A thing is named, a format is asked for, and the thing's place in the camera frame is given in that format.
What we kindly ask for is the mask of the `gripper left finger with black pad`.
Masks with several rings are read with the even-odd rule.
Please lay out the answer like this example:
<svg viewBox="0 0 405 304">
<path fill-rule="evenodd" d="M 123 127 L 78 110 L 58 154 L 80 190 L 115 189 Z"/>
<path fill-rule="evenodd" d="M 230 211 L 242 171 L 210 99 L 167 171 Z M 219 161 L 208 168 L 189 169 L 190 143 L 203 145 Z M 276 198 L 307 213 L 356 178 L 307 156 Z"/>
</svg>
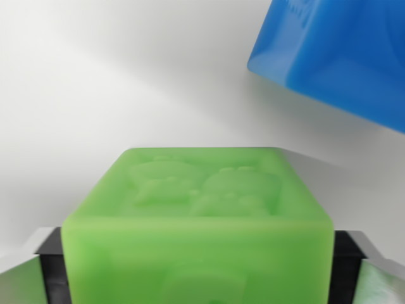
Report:
<svg viewBox="0 0 405 304">
<path fill-rule="evenodd" d="M 60 227 L 37 229 L 1 258 L 1 303 L 71 303 Z"/>
</svg>

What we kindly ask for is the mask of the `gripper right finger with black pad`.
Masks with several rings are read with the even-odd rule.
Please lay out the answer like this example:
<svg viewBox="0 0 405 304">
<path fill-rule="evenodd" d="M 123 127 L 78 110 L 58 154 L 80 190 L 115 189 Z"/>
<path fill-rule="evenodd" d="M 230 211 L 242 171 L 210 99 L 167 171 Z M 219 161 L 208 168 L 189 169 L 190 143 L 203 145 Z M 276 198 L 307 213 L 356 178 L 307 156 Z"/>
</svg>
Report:
<svg viewBox="0 0 405 304">
<path fill-rule="evenodd" d="M 404 303 L 404 265 L 361 231 L 335 231 L 329 303 Z"/>
</svg>

